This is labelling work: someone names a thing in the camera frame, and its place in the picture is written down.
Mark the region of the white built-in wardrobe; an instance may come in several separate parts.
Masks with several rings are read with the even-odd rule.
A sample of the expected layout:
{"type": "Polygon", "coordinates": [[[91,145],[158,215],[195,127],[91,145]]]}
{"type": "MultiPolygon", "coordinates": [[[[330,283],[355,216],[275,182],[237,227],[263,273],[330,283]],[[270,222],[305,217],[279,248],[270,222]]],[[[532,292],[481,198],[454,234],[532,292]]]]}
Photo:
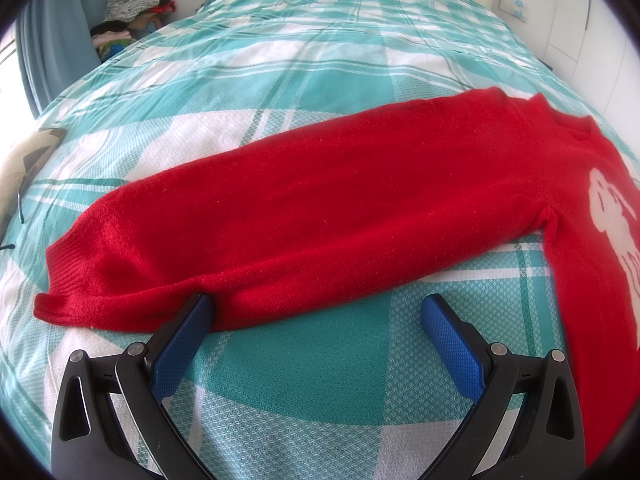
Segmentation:
{"type": "Polygon", "coordinates": [[[639,53],[604,0],[556,0],[544,60],[620,136],[639,129],[639,53]]]}

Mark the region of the beige patterned cushion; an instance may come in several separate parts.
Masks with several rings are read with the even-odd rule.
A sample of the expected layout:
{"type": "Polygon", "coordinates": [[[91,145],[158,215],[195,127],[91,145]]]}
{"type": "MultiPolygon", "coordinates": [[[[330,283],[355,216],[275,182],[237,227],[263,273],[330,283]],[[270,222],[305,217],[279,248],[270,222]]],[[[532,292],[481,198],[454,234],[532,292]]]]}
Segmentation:
{"type": "Polygon", "coordinates": [[[61,128],[41,129],[20,144],[1,165],[1,233],[17,210],[18,194],[30,185],[66,136],[61,128]]]}

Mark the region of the teal white plaid bedspread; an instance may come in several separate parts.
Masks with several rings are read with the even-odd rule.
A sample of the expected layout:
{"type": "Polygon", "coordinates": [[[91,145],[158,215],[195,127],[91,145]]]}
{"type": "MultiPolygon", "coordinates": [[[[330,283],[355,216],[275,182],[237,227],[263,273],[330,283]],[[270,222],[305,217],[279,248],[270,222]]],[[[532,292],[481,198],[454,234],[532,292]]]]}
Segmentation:
{"type": "MultiPolygon", "coordinates": [[[[32,313],[46,248],[95,200],[286,130],[488,87],[592,115],[638,170],[613,119],[470,0],[210,0],[81,79],[48,111],[68,135],[1,256],[1,411],[32,463],[50,466],[70,354],[132,341],[32,313]]],[[[518,354],[566,346],[542,237],[528,234],[351,304],[211,334],[165,408],[221,479],[419,477],[470,408],[421,325],[432,292],[518,354]]]]}

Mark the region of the white wall socket panel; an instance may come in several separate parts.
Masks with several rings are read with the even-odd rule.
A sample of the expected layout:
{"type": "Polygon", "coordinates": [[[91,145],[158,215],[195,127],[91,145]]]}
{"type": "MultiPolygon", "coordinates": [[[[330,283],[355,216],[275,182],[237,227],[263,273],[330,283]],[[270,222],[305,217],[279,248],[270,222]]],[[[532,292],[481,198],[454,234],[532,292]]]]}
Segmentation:
{"type": "Polygon", "coordinates": [[[523,23],[527,21],[526,7],[522,0],[498,0],[498,10],[523,23]]]}

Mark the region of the pile of clothes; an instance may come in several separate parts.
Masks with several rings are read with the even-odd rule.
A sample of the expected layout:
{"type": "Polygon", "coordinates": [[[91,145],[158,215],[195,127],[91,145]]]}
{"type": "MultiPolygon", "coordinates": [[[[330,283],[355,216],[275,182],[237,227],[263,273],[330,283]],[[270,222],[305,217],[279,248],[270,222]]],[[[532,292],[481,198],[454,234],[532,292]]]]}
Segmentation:
{"type": "Polygon", "coordinates": [[[162,28],[175,10],[174,0],[106,0],[103,21],[90,29],[100,62],[162,28]]]}

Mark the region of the red knit sweater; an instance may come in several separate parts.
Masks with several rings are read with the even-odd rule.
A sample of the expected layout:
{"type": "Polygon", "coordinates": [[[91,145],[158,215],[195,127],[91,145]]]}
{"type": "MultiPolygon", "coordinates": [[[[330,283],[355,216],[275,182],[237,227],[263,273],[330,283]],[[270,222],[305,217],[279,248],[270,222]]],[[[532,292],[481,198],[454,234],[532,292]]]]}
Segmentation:
{"type": "Polygon", "coordinates": [[[586,459],[639,395],[639,191],[589,116],[472,90],[274,134],[129,182],[46,251],[44,322],[151,333],[197,292],[238,330],[544,237],[586,459]]]}

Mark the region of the blue curtain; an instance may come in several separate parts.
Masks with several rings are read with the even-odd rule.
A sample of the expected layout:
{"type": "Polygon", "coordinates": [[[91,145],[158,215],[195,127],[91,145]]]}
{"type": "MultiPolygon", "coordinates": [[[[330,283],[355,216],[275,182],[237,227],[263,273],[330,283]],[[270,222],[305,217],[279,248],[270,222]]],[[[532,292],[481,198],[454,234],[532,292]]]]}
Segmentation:
{"type": "Polygon", "coordinates": [[[103,21],[105,6],[106,0],[29,0],[18,14],[18,66],[34,116],[99,66],[90,29],[103,21]]]}

